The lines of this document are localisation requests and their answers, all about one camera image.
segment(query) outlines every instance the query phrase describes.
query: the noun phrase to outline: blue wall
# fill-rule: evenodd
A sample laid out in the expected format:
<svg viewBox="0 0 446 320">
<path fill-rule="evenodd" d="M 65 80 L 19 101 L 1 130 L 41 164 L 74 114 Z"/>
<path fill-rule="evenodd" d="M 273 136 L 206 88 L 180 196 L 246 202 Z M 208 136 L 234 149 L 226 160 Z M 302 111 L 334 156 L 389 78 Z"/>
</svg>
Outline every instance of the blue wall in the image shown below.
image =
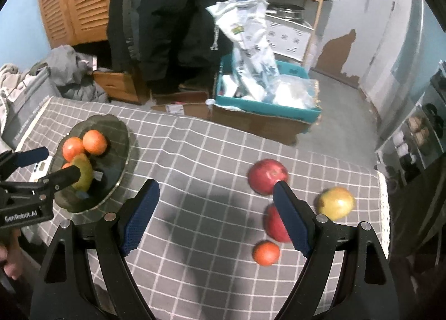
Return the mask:
<svg viewBox="0 0 446 320">
<path fill-rule="evenodd" d="M 21 70 L 45 58 L 51 50 L 38 0 L 8 0 L 0 11 L 0 66 L 14 63 Z"/>
<path fill-rule="evenodd" d="M 435 73 L 440 60 L 446 60 L 446 33 L 438 24 L 427 4 L 424 4 L 424 22 L 419 65 L 410 96 L 416 102 Z"/>
</svg>

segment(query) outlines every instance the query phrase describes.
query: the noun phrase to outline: brown wall stain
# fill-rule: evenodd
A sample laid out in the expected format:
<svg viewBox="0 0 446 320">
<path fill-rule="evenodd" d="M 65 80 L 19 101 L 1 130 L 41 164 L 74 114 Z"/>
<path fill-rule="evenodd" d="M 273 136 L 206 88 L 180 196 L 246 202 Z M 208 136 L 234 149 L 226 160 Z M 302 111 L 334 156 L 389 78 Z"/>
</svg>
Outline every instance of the brown wall stain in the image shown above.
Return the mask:
<svg viewBox="0 0 446 320">
<path fill-rule="evenodd" d="M 347 76 L 345 72 L 341 73 L 355 40 L 356 30 L 352 29 L 350 33 L 328 41 L 322 49 L 314 70 L 358 88 L 360 79 L 358 76 Z"/>
</svg>

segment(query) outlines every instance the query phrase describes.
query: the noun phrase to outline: glass plate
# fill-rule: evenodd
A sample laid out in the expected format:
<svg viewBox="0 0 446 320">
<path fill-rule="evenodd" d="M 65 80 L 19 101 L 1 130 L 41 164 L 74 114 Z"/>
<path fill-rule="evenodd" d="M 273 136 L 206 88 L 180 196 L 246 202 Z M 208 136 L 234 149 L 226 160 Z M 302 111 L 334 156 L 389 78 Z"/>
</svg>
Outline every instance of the glass plate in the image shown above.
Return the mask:
<svg viewBox="0 0 446 320">
<path fill-rule="evenodd" d="M 69 186 L 55 194 L 54 201 L 58 206 L 71 213 L 96 208 L 108 199 L 119 185 L 129 160 L 130 142 L 126 124 L 113 115 L 94 115 L 75 125 L 59 143 L 50 166 L 51 173 L 60 170 L 66 163 L 62 155 L 65 141 L 73 136 L 82 138 L 89 130 L 98 130 L 108 142 L 107 150 L 101 156 L 88 154 L 93 170 L 102 173 L 102 178 L 93 179 L 88 192 L 75 191 Z"/>
</svg>

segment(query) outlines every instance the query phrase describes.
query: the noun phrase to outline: gray checkered tablecloth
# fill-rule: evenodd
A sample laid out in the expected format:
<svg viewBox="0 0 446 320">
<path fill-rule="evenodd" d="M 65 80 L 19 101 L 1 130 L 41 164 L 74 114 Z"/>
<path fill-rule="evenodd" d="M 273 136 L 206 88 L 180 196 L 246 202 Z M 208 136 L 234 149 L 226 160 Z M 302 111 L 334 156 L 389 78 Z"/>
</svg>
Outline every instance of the gray checkered tablecloth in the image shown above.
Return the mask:
<svg viewBox="0 0 446 320">
<path fill-rule="evenodd" d="M 127 261 L 160 320 L 271 320 L 284 304 L 305 259 L 291 244 L 282 244 L 278 264 L 261 267 L 252 260 L 253 245 L 267 238 L 262 215 L 272 201 L 254 193 L 246 180 L 259 159 L 284 164 L 290 187 L 312 207 L 325 188 L 344 186 L 357 203 L 342 223 L 356 226 L 366 220 L 382 235 L 385 187 L 377 172 L 200 119 L 53 98 L 23 150 L 46 146 L 54 154 L 75 124 L 98 113 L 117 116 L 129 129 L 131 153 L 122 182 L 102 206 L 85 214 L 73 215 L 54 204 L 55 217 L 39 225 L 39 235 L 48 244 L 62 220 L 96 220 L 117 211 L 147 178 L 157 180 L 159 205 Z M 30 168 L 23 168 L 14 179 L 27 181 L 30 175 Z M 89 259 L 94 281 L 104 287 L 94 251 Z M 318 312 L 331 303 L 341 262 L 338 252 Z"/>
</svg>

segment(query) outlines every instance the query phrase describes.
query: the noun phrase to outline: red apple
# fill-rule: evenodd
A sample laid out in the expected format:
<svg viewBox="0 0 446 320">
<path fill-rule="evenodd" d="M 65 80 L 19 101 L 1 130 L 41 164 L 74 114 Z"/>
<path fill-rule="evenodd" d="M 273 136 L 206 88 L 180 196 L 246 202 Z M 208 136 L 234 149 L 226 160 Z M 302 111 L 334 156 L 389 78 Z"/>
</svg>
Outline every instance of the red apple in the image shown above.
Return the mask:
<svg viewBox="0 0 446 320">
<path fill-rule="evenodd" d="M 289 243 L 291 239 L 274 204 L 266 208 L 264 228 L 267 235 L 277 242 Z"/>
<path fill-rule="evenodd" d="M 256 162 L 248 171 L 248 183 L 252 190 L 262 195 L 271 195 L 274 184 L 288 181 L 288 171 L 274 159 Z"/>
</svg>

